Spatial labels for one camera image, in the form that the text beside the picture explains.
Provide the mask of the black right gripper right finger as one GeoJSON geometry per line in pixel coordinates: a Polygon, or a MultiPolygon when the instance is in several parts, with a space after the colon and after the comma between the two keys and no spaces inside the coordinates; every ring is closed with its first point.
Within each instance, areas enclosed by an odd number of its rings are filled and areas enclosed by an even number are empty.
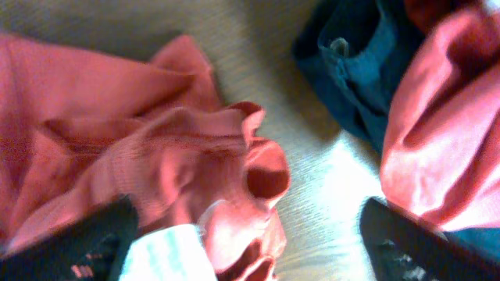
{"type": "Polygon", "coordinates": [[[431,229],[375,197],[359,229],[378,280],[499,281],[499,229],[431,229]]]}

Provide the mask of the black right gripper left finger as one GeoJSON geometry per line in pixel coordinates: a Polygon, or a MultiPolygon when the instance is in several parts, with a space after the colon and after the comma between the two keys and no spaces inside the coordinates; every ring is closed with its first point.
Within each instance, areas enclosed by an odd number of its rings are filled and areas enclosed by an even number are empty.
{"type": "Polygon", "coordinates": [[[128,196],[1,258],[2,280],[118,280],[138,229],[128,196]]]}

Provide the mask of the orange t-shirt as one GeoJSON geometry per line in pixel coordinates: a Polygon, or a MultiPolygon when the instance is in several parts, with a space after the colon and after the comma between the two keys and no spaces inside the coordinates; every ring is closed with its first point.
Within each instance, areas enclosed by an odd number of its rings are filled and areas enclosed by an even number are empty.
{"type": "Polygon", "coordinates": [[[1,242],[32,244],[121,195],[145,235],[198,224],[219,280],[273,280],[290,185],[265,112],[220,103],[182,35],[149,62],[1,36],[1,242]]]}

